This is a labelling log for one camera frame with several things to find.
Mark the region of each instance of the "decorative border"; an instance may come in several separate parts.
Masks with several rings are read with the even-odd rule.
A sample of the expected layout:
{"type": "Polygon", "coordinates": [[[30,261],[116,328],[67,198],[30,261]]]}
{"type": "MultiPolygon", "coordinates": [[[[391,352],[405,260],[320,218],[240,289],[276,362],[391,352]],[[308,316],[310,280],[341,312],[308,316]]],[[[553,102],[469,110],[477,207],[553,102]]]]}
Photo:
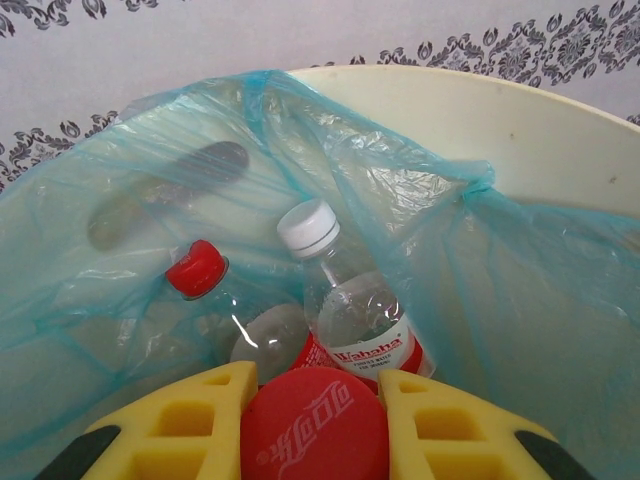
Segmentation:
{"type": "MultiPolygon", "coordinates": [[[[47,30],[51,25],[66,27],[69,25],[66,16],[67,8],[73,2],[74,0],[53,0],[43,5],[43,0],[36,0],[36,4],[30,0],[0,0],[0,10],[6,13],[0,13],[0,37],[9,38],[15,35],[15,26],[9,18],[11,15],[32,20],[38,30],[47,30]]],[[[120,2],[124,2],[130,12],[137,12],[142,6],[148,8],[158,6],[158,0],[120,0],[120,2]]],[[[107,15],[104,0],[82,0],[82,8],[94,20],[107,15]]]]}
{"type": "MultiPolygon", "coordinates": [[[[29,0],[0,0],[0,10],[33,19],[39,29],[46,30],[52,23],[68,24],[64,12],[72,1],[54,0],[40,8],[31,5],[29,0]]],[[[132,12],[141,6],[158,6],[158,0],[120,1],[132,12]]],[[[104,18],[107,14],[103,0],[82,0],[82,7],[94,19],[104,18]]],[[[599,12],[599,5],[582,8],[567,22],[562,14],[557,14],[549,19],[544,29],[536,28],[533,19],[518,22],[502,36],[498,28],[490,28],[481,42],[475,42],[469,33],[452,36],[436,53],[433,43],[425,41],[415,50],[414,57],[408,56],[403,47],[383,50],[376,63],[460,70],[533,87],[540,87],[547,81],[551,86],[568,83],[576,75],[586,79],[600,66],[605,73],[621,71],[633,63],[640,66],[640,0],[632,0],[628,5],[625,0],[618,0],[606,15],[599,12]]],[[[4,37],[3,32],[13,35],[15,30],[8,17],[0,13],[0,36],[4,37]]],[[[356,55],[350,61],[352,65],[365,63],[362,55],[356,55]]],[[[0,143],[0,193],[6,182],[14,181],[32,166],[68,150],[78,139],[103,130],[116,115],[115,111],[92,115],[93,124],[86,131],[76,122],[63,121],[60,123],[62,136],[45,134],[40,128],[16,132],[14,146],[8,152],[0,143]]],[[[640,125],[640,113],[630,115],[627,120],[640,125]]]]}

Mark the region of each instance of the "yellow plastic part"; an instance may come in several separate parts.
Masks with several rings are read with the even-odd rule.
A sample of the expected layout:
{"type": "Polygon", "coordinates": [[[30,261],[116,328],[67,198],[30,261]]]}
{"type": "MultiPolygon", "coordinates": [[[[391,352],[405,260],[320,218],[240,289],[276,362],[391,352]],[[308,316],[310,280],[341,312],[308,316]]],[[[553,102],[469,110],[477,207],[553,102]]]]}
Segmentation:
{"type": "Polygon", "coordinates": [[[399,370],[379,377],[391,480],[549,480],[514,437],[540,426],[473,395],[399,370]]]}
{"type": "Polygon", "coordinates": [[[240,480],[240,418],[256,366],[236,362],[161,388],[102,418],[122,430],[83,480],[240,480]]]}

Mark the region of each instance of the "garbage bag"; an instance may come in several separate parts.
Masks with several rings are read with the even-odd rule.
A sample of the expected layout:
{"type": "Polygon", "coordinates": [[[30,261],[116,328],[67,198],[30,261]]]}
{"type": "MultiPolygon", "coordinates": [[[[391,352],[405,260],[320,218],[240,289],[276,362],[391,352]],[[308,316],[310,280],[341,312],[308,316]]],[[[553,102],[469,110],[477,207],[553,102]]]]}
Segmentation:
{"type": "Polygon", "coordinates": [[[640,475],[640,222],[519,205],[285,73],[205,80],[0,196],[0,471],[29,478],[91,421],[215,366],[163,272],[195,240],[300,296],[275,226],[322,197],[454,386],[546,426],[600,479],[640,475]]]}

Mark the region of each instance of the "red bottle cap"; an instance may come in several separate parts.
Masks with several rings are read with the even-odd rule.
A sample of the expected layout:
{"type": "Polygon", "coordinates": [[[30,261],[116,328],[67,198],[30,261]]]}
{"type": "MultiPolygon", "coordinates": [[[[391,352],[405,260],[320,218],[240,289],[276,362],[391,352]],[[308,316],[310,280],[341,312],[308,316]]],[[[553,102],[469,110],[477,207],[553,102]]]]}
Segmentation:
{"type": "Polygon", "coordinates": [[[173,288],[186,297],[199,297],[215,287],[227,272],[227,260],[206,240],[198,240],[189,253],[167,270],[173,288]]]}
{"type": "Polygon", "coordinates": [[[242,415],[242,480],[388,480],[389,433],[378,398],[352,375],[292,370],[242,415]]]}

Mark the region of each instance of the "water bottle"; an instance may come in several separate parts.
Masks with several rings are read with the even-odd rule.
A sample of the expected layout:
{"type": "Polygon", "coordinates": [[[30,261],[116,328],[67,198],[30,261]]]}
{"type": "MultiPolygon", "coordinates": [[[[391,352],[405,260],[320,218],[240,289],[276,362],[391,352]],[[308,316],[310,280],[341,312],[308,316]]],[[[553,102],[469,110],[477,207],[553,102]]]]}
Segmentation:
{"type": "Polygon", "coordinates": [[[335,366],[293,297],[238,275],[211,243],[195,242],[166,277],[186,300],[201,303],[199,330],[212,342],[217,363],[256,362],[260,385],[295,368],[335,366]]]}
{"type": "Polygon", "coordinates": [[[323,200],[289,211],[278,234],[304,269],[304,309],[318,343],[344,370],[377,389],[382,369],[431,376],[433,362],[371,256],[340,234],[323,200]]]}

